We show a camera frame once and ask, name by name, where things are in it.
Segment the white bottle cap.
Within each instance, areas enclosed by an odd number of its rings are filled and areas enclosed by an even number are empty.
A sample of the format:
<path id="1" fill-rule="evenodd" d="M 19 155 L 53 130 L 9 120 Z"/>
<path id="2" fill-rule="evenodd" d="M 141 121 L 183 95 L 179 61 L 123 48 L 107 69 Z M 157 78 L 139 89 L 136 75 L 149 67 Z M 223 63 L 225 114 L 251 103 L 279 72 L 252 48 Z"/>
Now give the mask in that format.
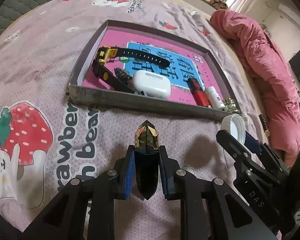
<path id="1" fill-rule="evenodd" d="M 221 130 L 227 130 L 242 145 L 245 143 L 245 126 L 238 114 L 226 116 L 221 122 Z"/>

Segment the white pill bottle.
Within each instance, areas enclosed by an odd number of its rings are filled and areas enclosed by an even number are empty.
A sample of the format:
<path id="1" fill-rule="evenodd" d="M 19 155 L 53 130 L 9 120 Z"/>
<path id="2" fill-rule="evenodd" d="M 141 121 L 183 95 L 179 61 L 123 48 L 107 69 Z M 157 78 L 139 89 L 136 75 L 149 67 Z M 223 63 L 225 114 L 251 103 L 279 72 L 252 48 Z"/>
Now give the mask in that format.
<path id="1" fill-rule="evenodd" d="M 214 109 L 218 109 L 218 110 L 223 110 L 225 105 L 220 97 L 220 95 L 218 94 L 217 90 L 213 87 L 206 87 L 204 90 L 209 102 L 211 103 L 211 106 Z"/>

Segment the red black lighter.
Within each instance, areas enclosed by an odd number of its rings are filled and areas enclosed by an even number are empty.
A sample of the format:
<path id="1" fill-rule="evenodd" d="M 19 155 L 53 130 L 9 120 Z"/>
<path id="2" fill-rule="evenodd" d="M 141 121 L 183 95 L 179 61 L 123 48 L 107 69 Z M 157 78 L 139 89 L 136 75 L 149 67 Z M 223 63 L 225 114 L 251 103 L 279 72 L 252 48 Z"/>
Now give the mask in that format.
<path id="1" fill-rule="evenodd" d="M 206 94 L 204 93 L 202 87 L 200 86 L 196 78 L 189 77 L 187 80 L 187 84 L 189 85 L 191 93 L 198 106 L 212 108 L 211 103 L 209 102 Z"/>

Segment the black gold faceted bottle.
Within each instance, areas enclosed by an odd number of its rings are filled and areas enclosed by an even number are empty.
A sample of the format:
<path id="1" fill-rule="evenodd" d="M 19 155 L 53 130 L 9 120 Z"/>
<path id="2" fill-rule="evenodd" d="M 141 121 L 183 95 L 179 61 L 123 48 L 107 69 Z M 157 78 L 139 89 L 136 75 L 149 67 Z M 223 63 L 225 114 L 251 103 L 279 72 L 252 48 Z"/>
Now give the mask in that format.
<path id="1" fill-rule="evenodd" d="M 158 185 L 159 142 L 158 132 L 148 120 L 135 133 L 134 158 L 138 191 L 149 200 Z"/>

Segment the white earbuds case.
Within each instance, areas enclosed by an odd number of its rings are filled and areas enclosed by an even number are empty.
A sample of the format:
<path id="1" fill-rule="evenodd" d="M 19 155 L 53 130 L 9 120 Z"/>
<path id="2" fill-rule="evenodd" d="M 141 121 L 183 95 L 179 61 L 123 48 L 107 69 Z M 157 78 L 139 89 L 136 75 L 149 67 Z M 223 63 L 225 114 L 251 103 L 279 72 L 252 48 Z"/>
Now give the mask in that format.
<path id="1" fill-rule="evenodd" d="M 132 84 L 136 91 L 143 92 L 146 96 L 168 99 L 171 95 L 170 80 L 153 72 L 137 70 L 133 75 Z"/>

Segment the yellow black wrist watch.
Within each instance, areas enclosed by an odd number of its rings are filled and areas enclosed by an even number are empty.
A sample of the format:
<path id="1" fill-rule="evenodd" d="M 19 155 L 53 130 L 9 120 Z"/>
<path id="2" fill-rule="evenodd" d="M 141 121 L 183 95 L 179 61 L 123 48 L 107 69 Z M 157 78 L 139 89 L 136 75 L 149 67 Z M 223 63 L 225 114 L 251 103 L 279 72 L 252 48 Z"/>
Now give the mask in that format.
<path id="1" fill-rule="evenodd" d="M 127 86 L 115 76 L 114 69 L 121 68 L 124 70 L 124 65 L 128 61 L 135 61 L 141 64 L 148 63 L 151 66 L 156 65 L 161 69 L 166 69 L 170 66 L 169 60 L 146 51 L 131 48 L 102 46 L 97 49 L 91 63 L 91 67 L 94 76 L 109 85 L 113 90 L 138 94 L 138 91 L 135 90 L 132 81 L 131 85 Z"/>

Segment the pink quilt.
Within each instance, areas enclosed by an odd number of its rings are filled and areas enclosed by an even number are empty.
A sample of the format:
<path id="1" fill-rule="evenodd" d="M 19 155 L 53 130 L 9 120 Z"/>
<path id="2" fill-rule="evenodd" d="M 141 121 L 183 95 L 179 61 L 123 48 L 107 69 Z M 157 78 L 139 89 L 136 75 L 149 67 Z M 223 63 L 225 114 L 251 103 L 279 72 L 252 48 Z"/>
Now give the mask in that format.
<path id="1" fill-rule="evenodd" d="M 300 151 L 299 96 L 281 50 L 253 18 L 238 12 L 217 10 L 210 23 L 233 46 L 259 90 L 272 148 L 293 166 Z"/>

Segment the gold metal knob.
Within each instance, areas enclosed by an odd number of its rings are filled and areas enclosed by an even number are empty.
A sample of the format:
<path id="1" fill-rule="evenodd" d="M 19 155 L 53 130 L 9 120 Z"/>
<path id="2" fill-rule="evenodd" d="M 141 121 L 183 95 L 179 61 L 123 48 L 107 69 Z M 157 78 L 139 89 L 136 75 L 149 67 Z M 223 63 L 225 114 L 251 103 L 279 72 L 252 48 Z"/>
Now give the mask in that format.
<path id="1" fill-rule="evenodd" d="M 236 100 L 231 99 L 231 98 L 224 98 L 223 104 L 224 104 L 223 111 L 241 114 L 241 110 L 237 106 Z"/>

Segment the strawberry bear bed sheet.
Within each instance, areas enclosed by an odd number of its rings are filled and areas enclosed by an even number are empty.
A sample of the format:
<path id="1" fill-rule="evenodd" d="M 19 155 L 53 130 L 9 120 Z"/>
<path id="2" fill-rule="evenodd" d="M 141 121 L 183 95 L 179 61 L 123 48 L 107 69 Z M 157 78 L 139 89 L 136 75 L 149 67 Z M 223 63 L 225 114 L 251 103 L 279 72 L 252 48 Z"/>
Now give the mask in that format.
<path id="1" fill-rule="evenodd" d="M 13 227 L 24 231 L 71 178 L 93 178 L 112 168 L 145 120 L 156 127 L 159 142 L 181 166 L 199 178 L 220 177 L 232 184 L 236 172 L 216 142 L 218 122 L 76 107 L 68 93 L 72 69 L 102 23 L 137 23 L 210 49 L 248 116 L 246 129 L 265 140 L 255 97 L 243 81 L 243 67 L 208 24 L 209 17 L 182 0 L 52 0 L 21 16 L 0 36 L 0 120 L 13 107 L 24 113 L 30 106 L 47 121 L 43 131 L 52 133 L 40 169 L 39 206 L 28 208 L 17 197 L 0 198 L 0 214 Z"/>

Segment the white air conditioner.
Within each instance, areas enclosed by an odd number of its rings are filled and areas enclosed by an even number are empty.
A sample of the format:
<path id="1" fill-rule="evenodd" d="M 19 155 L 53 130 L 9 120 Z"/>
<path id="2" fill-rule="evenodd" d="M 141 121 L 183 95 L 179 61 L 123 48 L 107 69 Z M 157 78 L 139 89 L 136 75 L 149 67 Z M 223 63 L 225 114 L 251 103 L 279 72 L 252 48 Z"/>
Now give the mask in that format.
<path id="1" fill-rule="evenodd" d="M 291 18 L 300 27 L 300 16 L 294 10 L 290 9 L 290 7 L 283 3 L 279 4 L 278 9 Z"/>

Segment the small dark figurine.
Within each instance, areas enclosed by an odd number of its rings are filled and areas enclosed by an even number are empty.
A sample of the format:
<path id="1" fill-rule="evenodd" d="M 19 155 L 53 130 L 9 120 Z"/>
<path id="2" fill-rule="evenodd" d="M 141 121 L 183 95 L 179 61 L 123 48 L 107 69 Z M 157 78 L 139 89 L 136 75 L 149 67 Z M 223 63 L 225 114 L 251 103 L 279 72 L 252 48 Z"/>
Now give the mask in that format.
<path id="1" fill-rule="evenodd" d="M 131 81 L 133 77 L 130 76 L 126 71 L 124 71 L 121 68 L 115 68 L 114 72 L 118 80 L 120 80 L 122 83 L 124 83 L 127 86 L 131 85 Z"/>

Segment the brown patterned blanket on sill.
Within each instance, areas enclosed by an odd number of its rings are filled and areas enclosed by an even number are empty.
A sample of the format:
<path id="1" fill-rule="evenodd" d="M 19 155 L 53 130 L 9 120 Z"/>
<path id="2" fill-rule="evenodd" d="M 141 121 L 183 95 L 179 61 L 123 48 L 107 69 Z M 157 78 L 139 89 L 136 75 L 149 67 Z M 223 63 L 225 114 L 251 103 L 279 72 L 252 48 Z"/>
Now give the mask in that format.
<path id="1" fill-rule="evenodd" d="M 216 10 L 228 10 L 228 5 L 223 0 L 209 0 L 209 3 Z"/>

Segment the shallow purple cardboard box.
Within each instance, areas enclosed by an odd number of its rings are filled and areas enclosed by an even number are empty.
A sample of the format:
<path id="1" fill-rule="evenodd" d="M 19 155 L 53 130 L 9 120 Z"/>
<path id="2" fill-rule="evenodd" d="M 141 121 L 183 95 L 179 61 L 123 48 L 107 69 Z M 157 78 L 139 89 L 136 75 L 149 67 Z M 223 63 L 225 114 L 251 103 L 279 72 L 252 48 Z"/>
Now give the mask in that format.
<path id="1" fill-rule="evenodd" d="M 143 92 L 118 92 L 96 78 L 91 63 L 97 49 L 102 46 L 142 50 L 169 60 L 170 66 L 166 69 L 128 61 L 124 70 L 132 76 L 137 70 L 145 70 L 167 77 L 171 83 L 170 97 L 160 99 L 146 96 Z M 75 104 L 89 107 L 121 108 L 215 121 L 221 121 L 229 115 L 213 107 L 198 106 L 187 84 L 189 77 L 196 78 L 203 91 L 213 86 L 222 100 L 235 99 L 228 79 L 208 49 L 165 31 L 107 20 L 94 33 L 79 56 L 71 73 L 69 93 Z"/>

